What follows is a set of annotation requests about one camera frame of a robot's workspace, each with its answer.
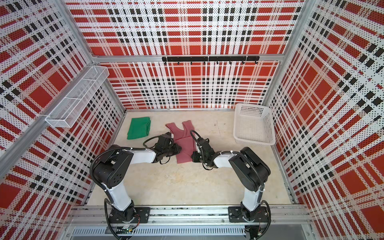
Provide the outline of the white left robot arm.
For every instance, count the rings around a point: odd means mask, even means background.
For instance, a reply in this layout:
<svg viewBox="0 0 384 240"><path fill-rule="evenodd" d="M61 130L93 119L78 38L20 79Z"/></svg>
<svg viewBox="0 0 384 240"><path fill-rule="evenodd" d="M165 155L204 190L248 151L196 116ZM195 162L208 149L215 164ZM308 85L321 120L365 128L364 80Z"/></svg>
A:
<svg viewBox="0 0 384 240"><path fill-rule="evenodd" d="M136 210L124 186L124 177L128 168L134 164L160 163L163 158L169 159L180 154L181 151L182 147L174 141L172 134L167 132L146 140L142 148L112 145L95 157L91 163L90 176L105 192L106 205L112 208L106 213L108 223L147 223L150 209Z"/></svg>

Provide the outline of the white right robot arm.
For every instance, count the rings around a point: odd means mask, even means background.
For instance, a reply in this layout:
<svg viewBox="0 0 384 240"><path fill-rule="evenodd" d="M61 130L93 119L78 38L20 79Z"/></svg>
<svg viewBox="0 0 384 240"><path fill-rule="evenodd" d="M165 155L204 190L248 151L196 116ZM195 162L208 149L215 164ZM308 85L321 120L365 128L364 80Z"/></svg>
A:
<svg viewBox="0 0 384 240"><path fill-rule="evenodd" d="M254 222L262 212L268 211L266 207L262 207L262 196L271 170L251 148L215 152L209 139L199 137L193 138L193 141L198 149L191 156L195 163L202 163L203 168L208 171L231 168L244 186L244 197L236 219Z"/></svg>

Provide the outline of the green tank top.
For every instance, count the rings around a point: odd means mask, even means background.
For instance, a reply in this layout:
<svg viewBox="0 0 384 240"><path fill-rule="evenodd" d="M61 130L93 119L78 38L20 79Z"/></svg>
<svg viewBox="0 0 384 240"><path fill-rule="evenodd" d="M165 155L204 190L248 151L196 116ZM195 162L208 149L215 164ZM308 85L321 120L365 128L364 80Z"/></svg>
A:
<svg viewBox="0 0 384 240"><path fill-rule="evenodd" d="M128 140L144 138L149 135L151 128L150 117L132 118L129 131L127 133Z"/></svg>

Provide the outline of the maroon tank top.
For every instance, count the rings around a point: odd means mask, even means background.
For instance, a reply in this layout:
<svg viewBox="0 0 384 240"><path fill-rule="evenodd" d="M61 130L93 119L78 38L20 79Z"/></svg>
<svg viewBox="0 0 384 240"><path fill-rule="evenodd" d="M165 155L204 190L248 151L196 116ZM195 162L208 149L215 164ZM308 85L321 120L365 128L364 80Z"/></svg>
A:
<svg viewBox="0 0 384 240"><path fill-rule="evenodd" d="M182 125L183 129L179 129L175 123L166 124L174 136L175 143L182 148L180 153L176 155L178 164L192 162L191 156L197 150L196 143L190 133L191 130L195 129L191 120L182 122Z"/></svg>

